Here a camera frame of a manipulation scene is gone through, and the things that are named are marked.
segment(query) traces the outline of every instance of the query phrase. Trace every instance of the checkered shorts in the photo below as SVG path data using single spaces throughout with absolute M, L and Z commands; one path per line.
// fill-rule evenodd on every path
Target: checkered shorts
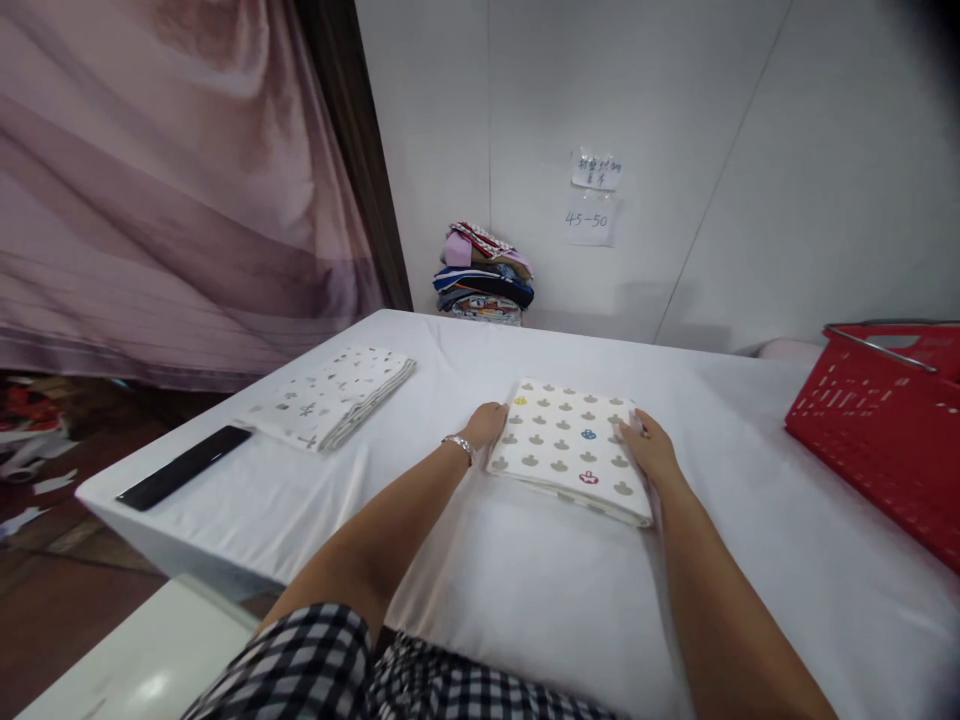
M 198 718 L 609 718 L 612 713 L 403 633 L 373 666 L 345 605 L 297 610 L 257 635 L 187 710 Z

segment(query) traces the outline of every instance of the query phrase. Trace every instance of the smartphone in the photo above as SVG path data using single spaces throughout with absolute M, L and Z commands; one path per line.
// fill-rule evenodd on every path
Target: smartphone
M 117 495 L 117 500 L 134 510 L 149 510 L 176 492 L 228 452 L 250 439 L 249 430 L 227 425 L 201 440 L 183 455 Z

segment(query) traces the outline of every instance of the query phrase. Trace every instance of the stack of folded clothes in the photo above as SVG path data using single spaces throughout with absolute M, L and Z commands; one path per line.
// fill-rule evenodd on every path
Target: stack of folded clothes
M 306 450 L 336 450 L 416 366 L 392 350 L 348 346 L 237 419 Z
M 456 222 L 443 246 L 446 267 L 433 276 L 437 309 L 454 316 L 520 325 L 533 301 L 530 262 L 479 225 Z

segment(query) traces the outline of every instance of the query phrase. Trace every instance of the white tablecloth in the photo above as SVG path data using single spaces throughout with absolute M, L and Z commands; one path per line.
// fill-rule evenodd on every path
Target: white tablecloth
M 145 513 L 113 500 L 351 343 L 414 375 L 332 456 L 255 436 Z M 289 582 L 403 470 L 522 376 L 634 398 L 839 715 L 930 710 L 960 630 L 960 581 L 782 429 L 808 369 L 381 311 L 87 481 L 78 495 L 164 565 L 167 546 Z M 139 531 L 143 538 L 138 540 Z M 645 717 L 684 716 L 659 540 L 478 469 L 387 618 L 496 667 Z

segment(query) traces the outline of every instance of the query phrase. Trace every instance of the white fabric with print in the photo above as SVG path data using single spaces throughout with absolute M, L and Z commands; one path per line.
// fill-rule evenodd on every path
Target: white fabric with print
M 634 403 L 523 378 L 487 471 L 637 527 L 653 524 L 639 471 L 617 424 Z
M 306 450 L 335 450 L 403 384 L 416 364 L 382 348 L 350 346 L 237 420 Z

